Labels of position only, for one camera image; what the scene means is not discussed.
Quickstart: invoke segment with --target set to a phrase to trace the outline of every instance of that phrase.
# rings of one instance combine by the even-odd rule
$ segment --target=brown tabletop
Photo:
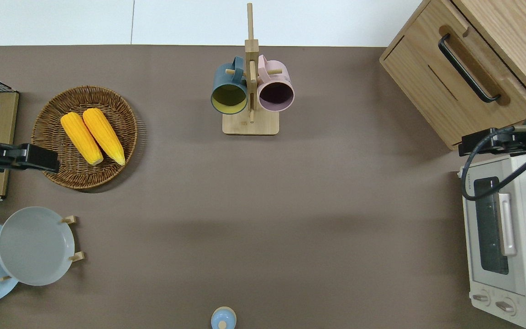
[[[449,152],[378,64],[382,48],[261,47],[292,107],[275,137],[227,136],[212,76],[242,47],[0,47],[21,92],[15,143],[53,96],[100,85],[140,119],[131,163],[92,192],[12,172],[0,223],[43,206],[77,215],[86,260],[19,284],[0,328],[514,328],[474,308]]]

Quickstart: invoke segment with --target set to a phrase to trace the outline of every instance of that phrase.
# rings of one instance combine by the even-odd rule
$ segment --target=toaster oven
[[[490,189],[525,161],[520,155],[473,164],[468,194]],[[495,194],[462,201],[472,305],[526,328],[526,171]]]

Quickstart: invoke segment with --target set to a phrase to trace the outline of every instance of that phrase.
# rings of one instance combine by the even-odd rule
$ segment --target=dark teal mug
[[[222,114],[236,114],[247,107],[247,83],[242,76],[245,61],[236,56],[232,63],[219,66],[215,72],[210,102]],[[226,73],[233,69],[233,74]]]

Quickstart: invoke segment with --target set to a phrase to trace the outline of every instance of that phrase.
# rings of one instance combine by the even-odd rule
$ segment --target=wicker basket
[[[104,152],[96,166],[89,165],[75,148],[60,124],[68,112],[80,115],[88,109],[99,108],[119,138],[125,152],[125,166],[137,144],[137,120],[127,101],[112,90],[84,85],[61,92],[44,106],[34,124],[32,143],[58,153],[60,172],[44,172],[54,183],[75,190],[91,189],[107,183],[125,166],[120,166]]]

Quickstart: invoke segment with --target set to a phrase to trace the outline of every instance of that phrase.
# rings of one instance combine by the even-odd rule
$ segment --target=wooden base
[[[223,114],[223,133],[263,136],[279,133],[279,112],[257,109],[254,111],[253,123],[250,123],[249,114],[248,108],[237,114]]]

